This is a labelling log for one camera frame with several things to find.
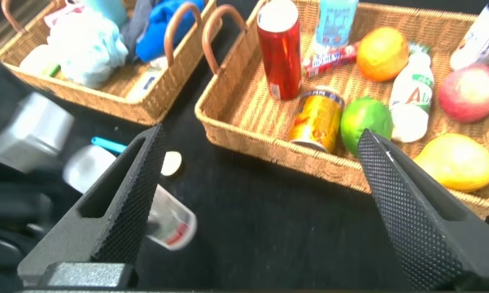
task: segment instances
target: water bottle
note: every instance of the water bottle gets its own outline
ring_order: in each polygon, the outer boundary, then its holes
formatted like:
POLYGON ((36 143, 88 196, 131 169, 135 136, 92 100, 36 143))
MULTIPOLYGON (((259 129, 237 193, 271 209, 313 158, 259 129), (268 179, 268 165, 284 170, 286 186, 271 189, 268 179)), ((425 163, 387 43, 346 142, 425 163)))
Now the water bottle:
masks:
POLYGON ((317 52, 346 46, 359 0, 321 0, 317 52))

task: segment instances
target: gray object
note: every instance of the gray object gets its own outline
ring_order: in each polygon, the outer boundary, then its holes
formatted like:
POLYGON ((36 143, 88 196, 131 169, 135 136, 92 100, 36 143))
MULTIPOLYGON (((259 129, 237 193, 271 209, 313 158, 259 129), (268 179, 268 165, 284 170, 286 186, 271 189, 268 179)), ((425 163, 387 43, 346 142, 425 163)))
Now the gray object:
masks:
POLYGON ((489 290, 489 225, 385 138, 366 129, 358 153, 410 287, 489 290))
POLYGON ((128 62, 138 60, 136 56, 136 45, 146 31, 150 13, 157 2, 157 0, 138 0, 134 7, 132 19, 121 29, 123 43, 129 49, 129 55, 127 56, 128 62))
POLYGON ((0 163, 23 173, 53 164, 73 122, 74 117, 60 106, 31 93, 0 133, 0 163))

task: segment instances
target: blue cloth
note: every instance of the blue cloth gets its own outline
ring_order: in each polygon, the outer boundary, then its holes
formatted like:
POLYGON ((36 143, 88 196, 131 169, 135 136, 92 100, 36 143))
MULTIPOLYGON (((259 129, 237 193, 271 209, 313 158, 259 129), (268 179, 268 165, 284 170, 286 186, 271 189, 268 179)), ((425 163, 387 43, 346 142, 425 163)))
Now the blue cloth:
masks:
MULTIPOLYGON (((136 54, 143 62, 150 62, 164 54, 164 33, 168 22, 179 6, 187 1, 195 4, 200 11, 204 8, 204 0, 163 0, 154 7, 150 13, 148 29, 142 40, 136 45, 136 54)), ((179 44, 194 23, 194 14, 188 11, 177 26, 176 35, 173 38, 174 46, 179 44)))

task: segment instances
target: red can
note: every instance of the red can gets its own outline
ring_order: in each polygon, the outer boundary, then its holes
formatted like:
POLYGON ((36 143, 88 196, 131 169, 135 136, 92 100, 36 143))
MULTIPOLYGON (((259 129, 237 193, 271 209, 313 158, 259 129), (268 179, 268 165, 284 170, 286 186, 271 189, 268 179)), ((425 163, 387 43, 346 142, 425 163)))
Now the red can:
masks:
POLYGON ((272 0, 260 8, 257 24, 269 92, 280 100, 296 98, 302 78, 296 5, 291 0, 272 0))

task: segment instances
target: lime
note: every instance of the lime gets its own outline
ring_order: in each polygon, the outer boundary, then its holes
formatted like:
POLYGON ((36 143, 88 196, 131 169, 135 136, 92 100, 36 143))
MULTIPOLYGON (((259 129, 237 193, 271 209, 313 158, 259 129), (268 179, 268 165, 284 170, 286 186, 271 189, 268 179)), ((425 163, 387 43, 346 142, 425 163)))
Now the lime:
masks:
POLYGON ((343 112, 340 123, 343 144, 354 156, 358 156, 358 141, 364 129, 387 139, 392 136, 391 112, 383 103, 369 96, 353 101, 343 112))

